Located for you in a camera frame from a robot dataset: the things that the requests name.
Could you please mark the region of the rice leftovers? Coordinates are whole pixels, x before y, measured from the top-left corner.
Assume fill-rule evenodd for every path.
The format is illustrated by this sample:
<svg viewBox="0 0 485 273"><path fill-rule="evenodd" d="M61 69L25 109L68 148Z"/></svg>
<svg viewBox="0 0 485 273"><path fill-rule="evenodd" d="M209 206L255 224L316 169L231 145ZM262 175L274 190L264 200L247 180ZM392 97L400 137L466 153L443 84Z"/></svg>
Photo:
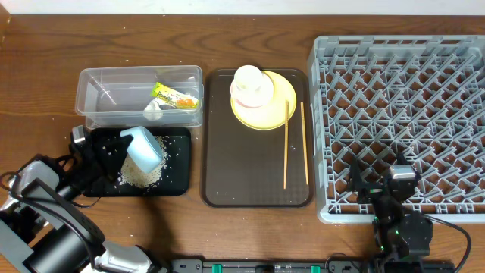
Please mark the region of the rice leftovers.
<svg viewBox="0 0 485 273"><path fill-rule="evenodd" d="M151 172L143 172L136 163L128 155L122 165L120 177L117 179L118 185L134 186L143 190L154 189L156 186L161 186L164 177L171 169L167 165L170 155L167 148L173 143L169 136L155 136L158 144L164 152L161 163Z"/></svg>

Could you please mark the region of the light blue bowl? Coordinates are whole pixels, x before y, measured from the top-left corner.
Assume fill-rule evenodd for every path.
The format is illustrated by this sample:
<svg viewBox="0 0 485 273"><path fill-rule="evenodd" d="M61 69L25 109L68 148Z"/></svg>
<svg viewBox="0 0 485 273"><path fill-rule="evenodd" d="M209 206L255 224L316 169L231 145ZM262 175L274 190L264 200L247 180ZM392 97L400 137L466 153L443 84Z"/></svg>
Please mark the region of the light blue bowl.
<svg viewBox="0 0 485 273"><path fill-rule="evenodd" d="M138 126L122 130L120 135L133 138L127 152L142 172L148 174L161 164L164 152L155 137L145 127Z"/></svg>

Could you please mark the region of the white napkin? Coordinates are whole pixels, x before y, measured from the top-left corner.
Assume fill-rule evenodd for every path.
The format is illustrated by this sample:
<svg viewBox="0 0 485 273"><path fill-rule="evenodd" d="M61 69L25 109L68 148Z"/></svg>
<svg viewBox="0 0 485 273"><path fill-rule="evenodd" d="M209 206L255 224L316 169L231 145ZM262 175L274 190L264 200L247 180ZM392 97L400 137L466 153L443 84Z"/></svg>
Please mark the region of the white napkin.
<svg viewBox="0 0 485 273"><path fill-rule="evenodd" d="M167 104L159 99L153 99L144 109L143 116L149 121L156 121L163 117Z"/></svg>

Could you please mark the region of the green orange snack wrapper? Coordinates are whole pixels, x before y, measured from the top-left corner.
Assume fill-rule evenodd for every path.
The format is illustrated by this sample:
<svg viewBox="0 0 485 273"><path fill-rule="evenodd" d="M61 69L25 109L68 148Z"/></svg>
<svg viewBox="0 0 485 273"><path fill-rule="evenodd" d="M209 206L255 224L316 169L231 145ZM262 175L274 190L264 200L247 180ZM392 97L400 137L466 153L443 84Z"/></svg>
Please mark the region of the green orange snack wrapper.
<svg viewBox="0 0 485 273"><path fill-rule="evenodd" d="M195 96L176 91L162 83L156 82L150 92L159 105L168 105L177 109L195 109L199 100Z"/></svg>

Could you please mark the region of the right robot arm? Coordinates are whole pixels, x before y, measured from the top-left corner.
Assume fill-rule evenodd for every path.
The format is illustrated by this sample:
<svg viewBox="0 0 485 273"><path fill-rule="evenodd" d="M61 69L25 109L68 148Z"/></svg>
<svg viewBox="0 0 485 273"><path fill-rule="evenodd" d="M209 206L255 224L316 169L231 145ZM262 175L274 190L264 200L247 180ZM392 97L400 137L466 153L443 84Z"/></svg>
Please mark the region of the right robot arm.
<svg viewBox="0 0 485 273"><path fill-rule="evenodd" d="M358 160L350 164L346 189L357 193L357 203L370 203L374 211L374 237L382 253L368 266L375 272L424 272L430 255L433 224L402 204L415 191L420 174L399 154L378 182L366 182Z"/></svg>

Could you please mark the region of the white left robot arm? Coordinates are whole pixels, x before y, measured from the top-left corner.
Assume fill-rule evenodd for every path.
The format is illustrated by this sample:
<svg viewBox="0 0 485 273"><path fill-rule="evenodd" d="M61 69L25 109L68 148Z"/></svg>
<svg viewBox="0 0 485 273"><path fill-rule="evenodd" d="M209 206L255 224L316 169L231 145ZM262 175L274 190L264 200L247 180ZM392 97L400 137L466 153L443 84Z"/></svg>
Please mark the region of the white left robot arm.
<svg viewBox="0 0 485 273"><path fill-rule="evenodd" d="M69 154L2 174L1 254L20 272L169 272L147 249L107 241L75 201L118 176L132 142L73 136Z"/></svg>

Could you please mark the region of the clear plastic waste bin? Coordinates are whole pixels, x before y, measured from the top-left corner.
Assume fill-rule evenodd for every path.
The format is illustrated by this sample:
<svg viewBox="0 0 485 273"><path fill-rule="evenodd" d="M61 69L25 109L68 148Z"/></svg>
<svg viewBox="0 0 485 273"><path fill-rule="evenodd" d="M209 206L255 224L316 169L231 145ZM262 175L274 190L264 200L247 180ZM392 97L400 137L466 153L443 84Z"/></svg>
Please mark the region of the clear plastic waste bin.
<svg viewBox="0 0 485 273"><path fill-rule="evenodd" d="M143 116L156 82L195 96L195 109L166 106L163 117ZM80 73L76 108L89 129L98 127L199 127L203 121L202 70L196 65L87 68Z"/></svg>

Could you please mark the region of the grey plastic dishwasher rack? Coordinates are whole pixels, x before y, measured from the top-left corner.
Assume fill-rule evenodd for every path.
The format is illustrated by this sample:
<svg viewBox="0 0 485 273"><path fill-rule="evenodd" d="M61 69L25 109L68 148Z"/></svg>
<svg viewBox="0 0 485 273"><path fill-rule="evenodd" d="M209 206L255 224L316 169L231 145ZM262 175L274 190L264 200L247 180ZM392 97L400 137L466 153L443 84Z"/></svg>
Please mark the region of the grey plastic dishwasher rack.
<svg viewBox="0 0 485 273"><path fill-rule="evenodd" d="M375 182L403 155L421 174L408 208L483 223L482 36L319 36L308 82L321 222L371 222L346 190L350 163Z"/></svg>

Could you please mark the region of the right wooden chopstick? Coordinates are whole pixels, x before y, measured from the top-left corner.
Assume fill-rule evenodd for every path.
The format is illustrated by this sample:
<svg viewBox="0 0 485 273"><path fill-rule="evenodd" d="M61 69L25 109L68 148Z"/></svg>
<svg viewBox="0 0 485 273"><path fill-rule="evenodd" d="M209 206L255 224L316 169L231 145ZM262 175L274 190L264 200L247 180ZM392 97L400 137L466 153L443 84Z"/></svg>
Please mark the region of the right wooden chopstick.
<svg viewBox="0 0 485 273"><path fill-rule="evenodd" d="M309 185L308 177L308 151L307 151L307 139L306 139L306 129L305 129L305 109L304 102L300 102L300 115L301 115L301 125L302 125L302 146L303 146L303 158L304 158L304 168L305 168L305 183Z"/></svg>

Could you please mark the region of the wooden chopstick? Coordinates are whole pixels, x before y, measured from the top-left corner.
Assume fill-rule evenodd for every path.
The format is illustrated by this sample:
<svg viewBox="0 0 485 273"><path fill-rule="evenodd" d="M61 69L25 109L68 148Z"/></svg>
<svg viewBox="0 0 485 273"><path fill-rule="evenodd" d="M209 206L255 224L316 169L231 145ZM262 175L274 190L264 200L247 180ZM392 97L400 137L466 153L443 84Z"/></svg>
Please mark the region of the wooden chopstick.
<svg viewBox="0 0 485 273"><path fill-rule="evenodd" d="M305 183L309 185L308 177L308 151L307 151L307 139L306 139L306 129L305 129L305 109L304 102L300 102L300 115L301 115L301 125L302 125L302 146L303 146L303 158L304 158L304 168L305 168Z"/></svg>
<svg viewBox="0 0 485 273"><path fill-rule="evenodd" d="M283 189L286 189L287 183L287 166L288 166L288 119L289 119L289 101L285 101L285 117L284 117L284 157L283 157Z"/></svg>

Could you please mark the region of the black plastic tray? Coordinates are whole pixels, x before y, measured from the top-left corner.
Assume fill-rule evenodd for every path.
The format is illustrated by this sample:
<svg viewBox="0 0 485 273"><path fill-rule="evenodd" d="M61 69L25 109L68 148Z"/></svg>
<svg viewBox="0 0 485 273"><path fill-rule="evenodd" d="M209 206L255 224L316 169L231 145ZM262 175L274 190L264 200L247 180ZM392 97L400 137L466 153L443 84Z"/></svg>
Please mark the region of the black plastic tray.
<svg viewBox="0 0 485 273"><path fill-rule="evenodd" d="M102 182L94 194L94 197L118 197L118 196L179 196L183 195L189 188L189 173L191 159L191 134L183 127L150 127L150 133L155 136L169 136L172 140L171 146L167 148L171 156L167 165L171 169L167 172L161 182L161 186L154 189L143 190L134 186L118 185L117 180L113 182Z"/></svg>

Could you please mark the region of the left wooden chopstick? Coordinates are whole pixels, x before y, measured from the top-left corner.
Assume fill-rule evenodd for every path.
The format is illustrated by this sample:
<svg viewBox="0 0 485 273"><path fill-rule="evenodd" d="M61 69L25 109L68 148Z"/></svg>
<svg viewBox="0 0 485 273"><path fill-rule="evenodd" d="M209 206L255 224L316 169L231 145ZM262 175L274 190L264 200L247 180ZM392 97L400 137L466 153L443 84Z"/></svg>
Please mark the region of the left wooden chopstick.
<svg viewBox="0 0 485 273"><path fill-rule="evenodd" d="M289 101L285 101L285 117L284 117L284 157L283 157L283 189L286 189L287 183L287 166L288 166L288 119L289 119Z"/></svg>

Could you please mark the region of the pink bowl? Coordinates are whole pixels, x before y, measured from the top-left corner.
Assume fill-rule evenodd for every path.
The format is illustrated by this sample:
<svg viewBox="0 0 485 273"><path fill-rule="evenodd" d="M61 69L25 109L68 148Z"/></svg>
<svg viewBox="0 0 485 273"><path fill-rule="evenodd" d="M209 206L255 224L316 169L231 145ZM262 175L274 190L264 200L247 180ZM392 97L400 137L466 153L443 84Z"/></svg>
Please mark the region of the pink bowl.
<svg viewBox="0 0 485 273"><path fill-rule="evenodd" d="M233 80L230 85L231 98L242 107L245 108L260 108L268 104L274 95L274 84L270 77L262 72L261 85L250 91L243 91L236 85Z"/></svg>

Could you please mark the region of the cream cup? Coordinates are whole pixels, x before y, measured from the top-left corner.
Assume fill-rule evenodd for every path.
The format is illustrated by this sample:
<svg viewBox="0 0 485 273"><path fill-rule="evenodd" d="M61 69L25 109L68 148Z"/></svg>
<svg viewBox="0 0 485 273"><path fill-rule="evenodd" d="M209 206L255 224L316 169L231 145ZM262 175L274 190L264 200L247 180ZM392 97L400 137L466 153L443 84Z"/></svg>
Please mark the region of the cream cup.
<svg viewBox="0 0 485 273"><path fill-rule="evenodd" d="M261 70L253 65L243 65L234 74L236 88L242 91L256 91L261 86L262 79Z"/></svg>

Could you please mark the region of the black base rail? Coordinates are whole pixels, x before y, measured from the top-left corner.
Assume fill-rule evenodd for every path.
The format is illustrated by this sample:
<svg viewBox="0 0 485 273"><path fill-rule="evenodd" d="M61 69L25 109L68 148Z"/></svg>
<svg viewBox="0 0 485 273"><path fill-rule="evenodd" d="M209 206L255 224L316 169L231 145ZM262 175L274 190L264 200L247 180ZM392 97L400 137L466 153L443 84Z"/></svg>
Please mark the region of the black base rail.
<svg viewBox="0 0 485 273"><path fill-rule="evenodd" d="M358 272L454 272L455 266L445 262L390 262L385 268L372 262L343 257L324 262L202 261L178 259L171 262L174 273L358 273Z"/></svg>

